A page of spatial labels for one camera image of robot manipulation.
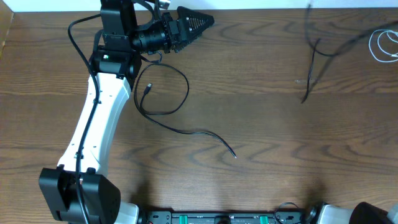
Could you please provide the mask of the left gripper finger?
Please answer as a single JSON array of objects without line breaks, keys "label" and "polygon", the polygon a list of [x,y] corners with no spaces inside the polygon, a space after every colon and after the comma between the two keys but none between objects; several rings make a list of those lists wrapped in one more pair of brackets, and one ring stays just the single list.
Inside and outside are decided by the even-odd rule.
[{"label": "left gripper finger", "polygon": [[194,40],[197,40],[199,37],[202,36],[204,29],[198,30],[183,30],[180,33],[181,40],[179,41],[180,47],[186,47],[187,45],[191,44]]},{"label": "left gripper finger", "polygon": [[179,21],[189,30],[207,29],[215,23],[214,17],[183,6],[177,8]]}]

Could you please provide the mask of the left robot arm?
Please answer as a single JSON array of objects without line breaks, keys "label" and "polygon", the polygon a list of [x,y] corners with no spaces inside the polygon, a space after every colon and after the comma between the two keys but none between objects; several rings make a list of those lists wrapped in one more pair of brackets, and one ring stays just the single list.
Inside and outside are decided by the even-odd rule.
[{"label": "left robot arm", "polygon": [[84,60],[88,92],[75,133],[56,168],[42,169],[39,187],[54,219],[68,223],[141,223],[139,207],[123,202],[108,178],[109,150],[144,54],[178,52],[215,22],[213,16],[168,1],[142,1],[151,14],[138,24],[134,1],[102,1],[103,27]]}]

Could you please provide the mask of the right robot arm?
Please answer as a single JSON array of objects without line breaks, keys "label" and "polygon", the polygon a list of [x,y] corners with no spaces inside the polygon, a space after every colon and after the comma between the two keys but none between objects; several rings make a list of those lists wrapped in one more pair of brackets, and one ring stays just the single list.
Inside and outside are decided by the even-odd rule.
[{"label": "right robot arm", "polygon": [[397,203],[388,211],[367,202],[354,209],[325,202],[314,206],[304,223],[310,224],[397,224]]}]

